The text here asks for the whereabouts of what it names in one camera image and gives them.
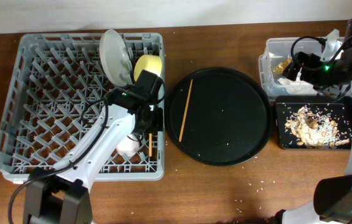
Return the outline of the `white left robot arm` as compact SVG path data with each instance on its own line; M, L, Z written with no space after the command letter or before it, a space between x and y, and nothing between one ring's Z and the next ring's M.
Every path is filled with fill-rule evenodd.
M90 191L95 178L117 145L131 134L164 129L157 105L165 87L157 74L143 70L132 85L116 87L101 101L102 112L87 134L51 169L36 168L11 195L7 219L21 190L26 191L24 223L92 223Z

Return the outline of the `pink plastic cup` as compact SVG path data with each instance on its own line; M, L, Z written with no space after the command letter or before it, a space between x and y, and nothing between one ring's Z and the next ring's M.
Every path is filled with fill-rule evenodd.
M135 135L128 135L117 146L117 153L121 156L133 157L140 148L140 142Z

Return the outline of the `yellow bowl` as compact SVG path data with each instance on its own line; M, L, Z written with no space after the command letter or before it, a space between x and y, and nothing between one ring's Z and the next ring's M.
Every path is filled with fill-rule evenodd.
M161 57L156 55L142 55L135 64L133 78L137 81L143 70L161 77L162 68L163 63Z

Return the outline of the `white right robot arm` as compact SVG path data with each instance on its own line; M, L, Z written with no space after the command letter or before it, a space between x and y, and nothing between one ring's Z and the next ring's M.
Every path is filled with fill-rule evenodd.
M352 92L352 19L346 26L346 34L341 45L337 36L316 38L322 47L322 55L316 56L291 51L291 63L282 75L313 85L321 93L324 90L346 85ZM352 223L352 145L345 175L321 180L315 189L313 200L293 210L281 210L270 223Z

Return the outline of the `food scraps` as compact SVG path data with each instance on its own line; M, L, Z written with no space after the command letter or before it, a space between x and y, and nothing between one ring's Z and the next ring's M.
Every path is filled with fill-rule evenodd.
M287 149L338 149L351 143L352 129L343 115L328 108L302 106L283 120L281 140Z

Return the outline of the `brown Nescafe Gold wrapper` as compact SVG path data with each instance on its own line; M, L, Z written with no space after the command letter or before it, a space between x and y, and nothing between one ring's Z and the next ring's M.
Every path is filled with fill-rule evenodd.
M292 59L288 58L282 62L280 62L278 65L276 65L273 69L272 72L275 74L281 75L283 71L290 65Z

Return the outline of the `white round plate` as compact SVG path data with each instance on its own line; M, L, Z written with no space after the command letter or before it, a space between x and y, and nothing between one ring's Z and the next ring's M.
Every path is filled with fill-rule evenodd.
M123 87L132 84L131 60L117 31L110 29L101 36L99 56L103 71L113 85Z

